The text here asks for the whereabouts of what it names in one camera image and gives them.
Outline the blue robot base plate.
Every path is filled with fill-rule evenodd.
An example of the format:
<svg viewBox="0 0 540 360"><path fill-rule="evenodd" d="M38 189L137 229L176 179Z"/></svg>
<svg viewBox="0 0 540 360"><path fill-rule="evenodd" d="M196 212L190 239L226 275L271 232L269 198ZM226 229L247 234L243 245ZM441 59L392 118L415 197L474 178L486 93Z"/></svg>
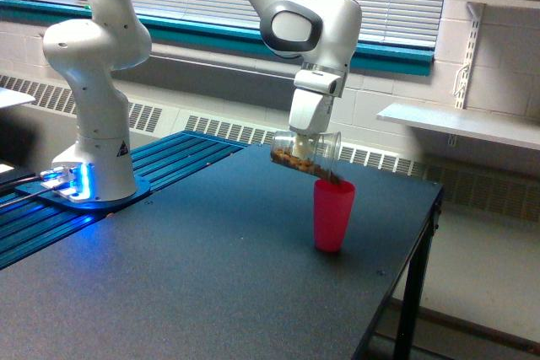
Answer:
<svg viewBox="0 0 540 360"><path fill-rule="evenodd" d="M47 204L51 204L56 207L64 207L75 212L117 212L124 207L128 207L135 202L142 200L151 193L150 182L144 179L142 176L136 175L135 183L137 190L133 195L114 201L93 200L73 202L59 196L53 191L43 193L42 195L37 196L37 199L39 201L46 202Z"/></svg>

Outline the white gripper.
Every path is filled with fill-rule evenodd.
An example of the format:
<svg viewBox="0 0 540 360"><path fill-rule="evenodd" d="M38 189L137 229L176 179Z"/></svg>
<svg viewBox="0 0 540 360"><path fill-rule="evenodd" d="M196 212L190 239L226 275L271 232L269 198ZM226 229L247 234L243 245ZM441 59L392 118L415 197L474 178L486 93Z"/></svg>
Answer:
<svg viewBox="0 0 540 360"><path fill-rule="evenodd" d="M316 137L327 131L333 102L343 93L347 74L337 70L300 69L294 77L294 95L289 128L296 132L292 155L311 158L316 153Z"/></svg>

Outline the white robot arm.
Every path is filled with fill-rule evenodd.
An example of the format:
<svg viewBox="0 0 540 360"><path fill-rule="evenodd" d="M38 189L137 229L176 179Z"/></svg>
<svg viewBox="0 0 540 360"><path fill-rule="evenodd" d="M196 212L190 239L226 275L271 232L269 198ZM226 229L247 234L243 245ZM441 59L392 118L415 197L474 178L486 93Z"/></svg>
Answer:
<svg viewBox="0 0 540 360"><path fill-rule="evenodd" d="M53 159L58 175L43 184L55 189L68 182L62 196L77 204L117 201L137 192L128 101L111 74L145 62L152 45L132 0L88 1L90 18L54 24L43 38L46 60L67 81L77 109L76 141ZM362 9L355 0L248 1L259 16L264 44L278 56L303 61L289 113L292 143L275 146L272 159L327 176L314 155L333 102L343 93Z"/></svg>

